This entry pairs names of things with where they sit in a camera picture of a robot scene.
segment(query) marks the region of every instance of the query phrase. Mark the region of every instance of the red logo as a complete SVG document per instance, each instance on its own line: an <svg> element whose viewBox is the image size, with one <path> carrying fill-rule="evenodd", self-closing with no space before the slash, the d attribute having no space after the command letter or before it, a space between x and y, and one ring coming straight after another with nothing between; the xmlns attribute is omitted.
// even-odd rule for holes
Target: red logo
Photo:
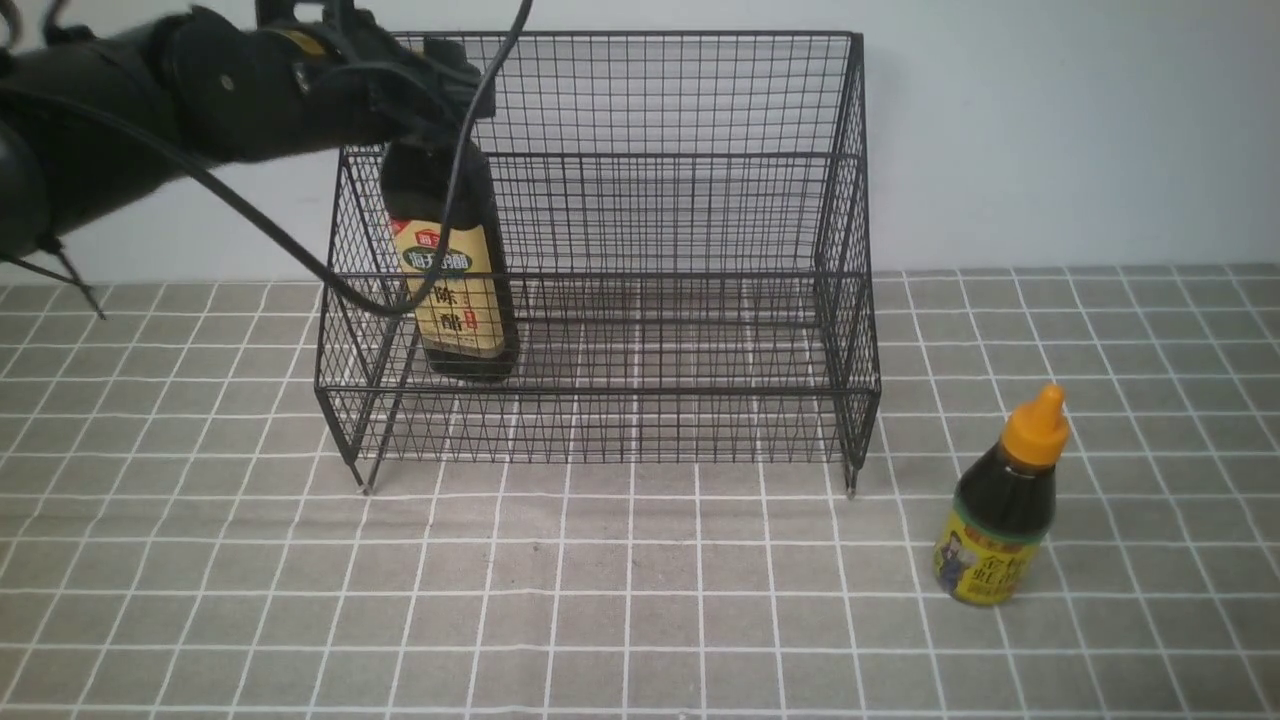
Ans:
<svg viewBox="0 0 1280 720"><path fill-rule="evenodd" d="M422 247L435 247L440 243L440 233L433 229L417 231L413 240L416 240Z"/></svg>

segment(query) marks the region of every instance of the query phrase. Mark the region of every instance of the metal wire rack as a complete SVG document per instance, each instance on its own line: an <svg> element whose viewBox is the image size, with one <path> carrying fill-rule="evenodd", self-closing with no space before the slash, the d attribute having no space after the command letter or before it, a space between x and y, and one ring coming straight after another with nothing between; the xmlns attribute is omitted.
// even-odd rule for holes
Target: metal wire rack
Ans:
<svg viewBox="0 0 1280 720"><path fill-rule="evenodd" d="M500 42L448 38L481 64ZM879 400L861 36L526 33L497 99L475 138L518 363L436 374L412 316L326 292L316 395L357 483L387 456L840 459L852 493ZM329 264L392 302L381 152L340 155Z"/></svg>

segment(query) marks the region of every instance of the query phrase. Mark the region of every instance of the bottle cap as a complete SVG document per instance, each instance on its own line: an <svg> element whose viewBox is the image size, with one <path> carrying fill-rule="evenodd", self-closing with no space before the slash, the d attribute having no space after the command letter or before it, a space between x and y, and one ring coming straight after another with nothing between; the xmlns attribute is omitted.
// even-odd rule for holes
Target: bottle cap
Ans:
<svg viewBox="0 0 1280 720"><path fill-rule="evenodd" d="M1047 384L1036 400L1014 410L1000 437L1005 452L1036 468L1056 464L1071 432L1062 415L1065 398L1061 387Z"/></svg>

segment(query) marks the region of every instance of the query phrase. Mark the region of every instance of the dark glass bottle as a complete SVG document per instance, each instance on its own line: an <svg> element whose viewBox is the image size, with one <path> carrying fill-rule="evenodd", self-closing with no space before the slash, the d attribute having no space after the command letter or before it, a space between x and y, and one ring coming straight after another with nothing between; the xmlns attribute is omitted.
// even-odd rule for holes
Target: dark glass bottle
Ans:
<svg viewBox="0 0 1280 720"><path fill-rule="evenodd" d="M955 502L993 536L1039 539L1053 524L1056 469L1027 465L997 443L960 477Z"/></svg>
<svg viewBox="0 0 1280 720"><path fill-rule="evenodd" d="M381 192L406 273L425 270L439 242L453 149L393 142L383 159ZM463 150L444 274L417 310L429 366L461 380L494 383L511 377L520 333L506 277L507 258L489 161ZM408 281L417 290L417 281Z"/></svg>

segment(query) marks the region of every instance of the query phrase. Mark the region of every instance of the bottle label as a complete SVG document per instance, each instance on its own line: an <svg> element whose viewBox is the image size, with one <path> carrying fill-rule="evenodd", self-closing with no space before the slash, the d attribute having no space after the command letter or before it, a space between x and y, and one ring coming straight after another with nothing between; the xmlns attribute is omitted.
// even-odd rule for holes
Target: bottle label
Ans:
<svg viewBox="0 0 1280 720"><path fill-rule="evenodd" d="M417 274L430 269L440 243L440 224L428 220L392 220L396 254L401 269ZM417 327L428 347L471 355L497 357L503 351L502 315L498 293L488 278L467 278L489 273L489 246L484 227L453 228L449 250L443 260L444 272L417 309ZM422 281L410 279L410 292L417 292Z"/></svg>
<svg viewBox="0 0 1280 720"><path fill-rule="evenodd" d="M966 523L952 509L933 548L933 574L951 597L974 605L995 605L1014 594L1038 550L1039 539L991 534Z"/></svg>

